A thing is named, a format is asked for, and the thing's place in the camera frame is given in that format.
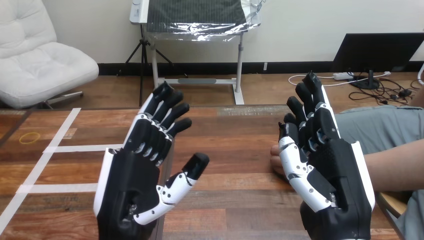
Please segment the computer monitor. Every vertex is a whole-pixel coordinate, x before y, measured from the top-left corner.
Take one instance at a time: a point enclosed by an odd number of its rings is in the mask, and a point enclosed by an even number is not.
[[[351,85],[376,89],[379,83],[374,81],[373,73],[402,71],[423,41],[424,33],[347,33],[331,71],[368,73],[368,80]]]

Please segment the yellow rubber band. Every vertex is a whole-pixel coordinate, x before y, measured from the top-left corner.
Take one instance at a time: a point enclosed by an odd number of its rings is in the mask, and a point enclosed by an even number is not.
[[[25,137],[27,137],[27,136],[29,136],[29,135],[33,135],[33,134],[37,135],[37,137],[36,137],[34,140],[29,141],[29,142],[22,142],[22,139],[23,139],[23,138],[25,138]],[[22,136],[19,138],[19,142],[20,142],[21,144],[33,144],[33,143],[35,143],[37,140],[39,140],[39,139],[40,139],[40,137],[41,137],[41,135],[40,135],[38,132],[28,132],[28,133],[25,133],[24,135],[22,135]]]

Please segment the black and white robotic hand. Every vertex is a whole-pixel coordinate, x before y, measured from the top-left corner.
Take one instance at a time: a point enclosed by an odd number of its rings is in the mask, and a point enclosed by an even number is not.
[[[369,240],[374,191],[359,142],[347,143],[324,86],[310,72],[279,123],[279,156],[290,185],[302,197],[300,215],[313,240]]]
[[[196,184],[209,163],[196,153],[164,186],[159,166],[173,138],[189,128],[183,94],[166,82],[156,88],[135,116],[121,149],[106,149],[94,197],[100,240],[147,240],[157,223]]]

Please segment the monitor stand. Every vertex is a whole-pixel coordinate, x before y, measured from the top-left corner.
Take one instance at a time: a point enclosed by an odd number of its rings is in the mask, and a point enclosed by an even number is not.
[[[377,81],[377,79],[374,78],[374,72],[372,70],[369,70],[368,72],[368,80],[362,80],[362,81],[357,81],[357,82],[352,82],[358,80],[357,76],[354,76],[353,79],[351,79],[349,82],[350,85],[357,87],[359,89],[368,89],[368,90],[372,90],[372,89],[378,89],[380,84]]]

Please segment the white chair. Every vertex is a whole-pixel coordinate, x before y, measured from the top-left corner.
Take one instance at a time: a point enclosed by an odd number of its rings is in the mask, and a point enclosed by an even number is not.
[[[0,0],[0,101],[16,108],[81,96],[65,91],[97,78],[97,63],[57,43],[42,0]]]

